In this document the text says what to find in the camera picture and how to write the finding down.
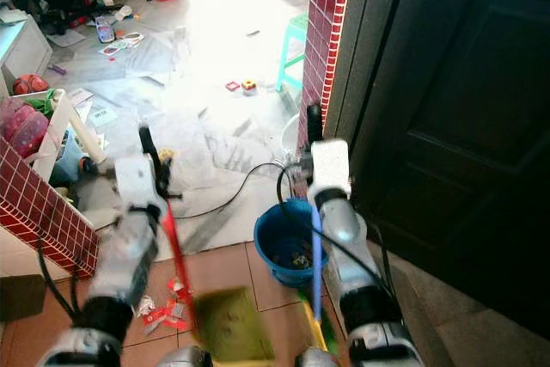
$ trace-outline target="door panel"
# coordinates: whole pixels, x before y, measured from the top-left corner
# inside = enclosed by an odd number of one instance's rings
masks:
[[[351,146],[359,209],[397,254],[550,338],[550,0],[399,0],[381,54]]]

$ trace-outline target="red ball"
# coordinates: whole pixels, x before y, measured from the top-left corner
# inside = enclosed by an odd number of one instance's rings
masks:
[[[50,87],[48,82],[38,75],[23,75],[18,77],[14,82],[14,94],[26,95],[34,92],[42,92]]]

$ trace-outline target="black cable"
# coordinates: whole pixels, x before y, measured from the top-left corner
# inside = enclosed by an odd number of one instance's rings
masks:
[[[78,262],[75,264],[74,269],[72,270],[72,276],[70,277],[70,303],[76,315],[80,315],[80,307],[78,307],[78,298],[76,296],[76,282],[78,277],[76,276],[76,270],[78,269]]]
[[[248,174],[247,176],[245,176],[244,178],[244,181],[242,182],[241,186],[239,187],[239,189],[237,190],[237,192],[235,193],[235,195],[233,195],[231,198],[229,198],[227,201],[225,201],[223,204],[215,207],[215,208],[211,208],[209,209],[208,211],[204,211],[204,212],[200,212],[199,214],[194,214],[194,215],[190,215],[190,216],[187,216],[187,217],[174,217],[174,219],[188,219],[188,218],[196,218],[196,217],[202,217],[203,215],[206,215],[206,214],[210,214],[211,212],[214,212],[214,211],[217,211],[219,209],[222,209],[224,208],[224,206],[227,206],[229,205],[235,198],[237,198],[237,196],[239,195],[239,193],[241,193],[241,190],[242,188],[244,187],[244,185],[247,183],[247,180],[248,178],[250,177],[250,175],[252,175],[252,173],[256,170],[256,169],[259,169],[261,167],[265,167],[265,166],[268,166],[268,165],[272,165],[272,166],[275,166],[277,168],[280,168],[280,169],[283,169],[284,170],[284,167],[279,165],[278,163],[275,163],[275,162],[264,162],[264,163],[261,163],[261,164],[258,164],[256,165],[254,168],[250,169],[250,171],[248,171]],[[292,183],[290,181],[290,175],[288,174],[288,172],[284,172],[284,174],[286,174],[286,177],[287,179],[289,180],[289,186],[292,187]]]
[[[297,218],[293,217],[287,210],[286,210],[286,206],[284,205],[284,201],[283,201],[283,195],[281,193],[281,182],[283,181],[283,175],[285,173],[288,172],[288,169],[289,168],[294,168],[294,167],[299,167],[300,164],[299,163],[291,163],[289,165],[287,165],[286,167],[283,168],[283,170],[281,171],[281,173],[279,174],[278,178],[277,178],[277,199],[278,199],[278,203],[281,207],[281,211],[283,212],[283,214],[289,219],[291,220],[292,222],[294,223],[297,223],[299,225],[302,225],[304,228],[306,229],[309,229],[311,230],[312,232],[315,232],[317,235],[319,235],[323,240],[325,240],[326,242],[332,244],[333,246],[335,246],[337,249],[339,249],[342,253],[344,253],[345,255],[347,255],[347,257],[352,260],[353,262],[355,262],[358,266],[360,266],[361,268],[363,268],[376,282],[376,284],[378,285],[378,287],[380,289],[382,289],[386,294],[388,294],[388,296],[390,298],[393,299],[397,309],[400,308],[399,306],[399,303],[397,301],[397,298],[395,297],[395,295],[392,293],[392,291],[388,288],[388,286],[386,285],[386,283],[384,283],[384,280],[378,275],[376,274],[374,271],[372,271],[372,269],[370,269],[366,264],[364,264],[356,255],[354,255],[353,253],[351,253],[346,247],[344,247],[342,244],[340,244],[339,242],[337,242],[336,240],[332,239],[331,237],[325,235],[322,231],[319,231],[318,229],[314,228],[312,225],[310,225],[309,223],[306,223],[306,222],[303,222],[303,221],[300,221],[298,220]]]
[[[384,266],[384,275],[386,277],[386,284],[389,286],[390,290],[394,294],[394,297],[397,298],[397,293],[395,292],[394,280],[392,279],[392,271],[391,271],[391,267],[389,266],[388,250],[386,249],[386,245],[384,244],[382,232],[380,231],[380,228],[378,228],[378,225],[376,225],[372,221],[372,219],[367,219],[367,222],[368,222],[368,226],[376,232],[376,237],[380,242],[380,249],[382,250],[382,264]]]
[[[40,270],[42,271],[42,275],[44,276],[44,280],[46,281],[47,287],[50,289],[55,299],[58,300],[59,305],[65,310],[65,312],[70,317],[70,319],[74,321],[76,319],[75,311],[70,307],[69,303],[67,303],[67,301],[59,292],[58,287],[56,287],[55,284],[53,283],[52,276],[48,272],[46,263],[44,262],[44,253],[42,251],[41,236],[39,236],[38,238],[38,262],[40,264]]]

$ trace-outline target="pink bag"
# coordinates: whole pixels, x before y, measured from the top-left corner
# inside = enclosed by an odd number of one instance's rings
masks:
[[[46,116],[23,101],[4,98],[0,102],[0,134],[23,158],[38,151],[48,125]]]

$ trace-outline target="dustpan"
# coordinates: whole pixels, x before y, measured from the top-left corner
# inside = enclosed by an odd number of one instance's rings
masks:
[[[248,289],[215,291],[196,297],[194,332],[215,365],[272,365],[274,354]]]

